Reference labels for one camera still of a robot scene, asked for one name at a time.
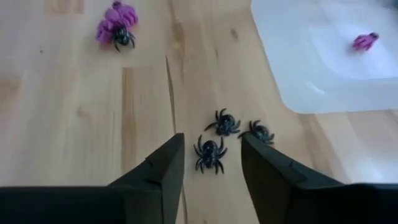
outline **spider body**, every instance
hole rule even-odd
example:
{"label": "spider body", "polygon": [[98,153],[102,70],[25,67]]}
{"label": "spider body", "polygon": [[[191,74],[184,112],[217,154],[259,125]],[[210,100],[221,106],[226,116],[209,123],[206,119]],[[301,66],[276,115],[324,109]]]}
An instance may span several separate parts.
{"label": "spider body", "polygon": [[235,121],[235,118],[230,114],[224,114],[226,108],[220,111],[220,115],[218,116],[218,111],[216,111],[216,121],[214,123],[209,124],[205,131],[208,129],[215,127],[216,134],[219,136],[229,136],[229,134],[239,133],[239,126],[241,125],[241,121]]}
{"label": "spider body", "polygon": [[250,131],[243,132],[238,136],[238,138],[242,137],[246,133],[250,133],[264,144],[273,144],[274,142],[272,140],[274,139],[275,134],[269,134],[268,128],[263,125],[258,125],[259,123],[260,120],[255,121],[254,123],[250,121]]}
{"label": "spider body", "polygon": [[128,31],[126,26],[115,27],[112,34],[113,44],[118,52],[120,52],[118,44],[127,46],[131,42],[133,48],[136,46],[134,43],[135,37]]}
{"label": "spider body", "polygon": [[203,168],[211,169],[212,167],[216,167],[216,174],[218,174],[218,168],[221,168],[222,173],[224,174],[224,166],[220,162],[220,159],[226,154],[228,148],[224,149],[224,140],[221,137],[220,147],[217,146],[212,140],[205,142],[203,145],[201,144],[201,136],[198,138],[198,146],[193,145],[196,154],[199,156],[196,164],[196,170],[200,167],[202,174],[204,173]]}

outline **light wood surface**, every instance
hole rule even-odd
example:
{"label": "light wood surface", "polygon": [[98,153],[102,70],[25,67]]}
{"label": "light wood surface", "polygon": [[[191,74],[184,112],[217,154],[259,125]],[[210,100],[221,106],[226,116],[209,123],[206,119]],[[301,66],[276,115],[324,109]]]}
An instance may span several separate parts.
{"label": "light wood surface", "polygon": [[125,0],[140,21],[136,49],[120,54],[94,39],[111,2],[0,2],[0,185],[105,185],[183,132],[177,223],[258,223],[236,136],[224,175],[195,171],[192,145],[220,141],[203,130],[222,108],[243,131],[261,119],[278,150],[342,182],[398,182],[398,112],[288,110],[249,0]]}

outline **white plastic container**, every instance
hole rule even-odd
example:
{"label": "white plastic container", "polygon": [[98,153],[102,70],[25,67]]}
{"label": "white plastic container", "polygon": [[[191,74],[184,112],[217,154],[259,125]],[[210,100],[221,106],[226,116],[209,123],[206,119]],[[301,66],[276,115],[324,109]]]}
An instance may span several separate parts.
{"label": "white plastic container", "polygon": [[[398,10],[392,1],[252,0],[282,101],[298,113],[398,108]],[[380,38],[352,49],[360,34]]]}

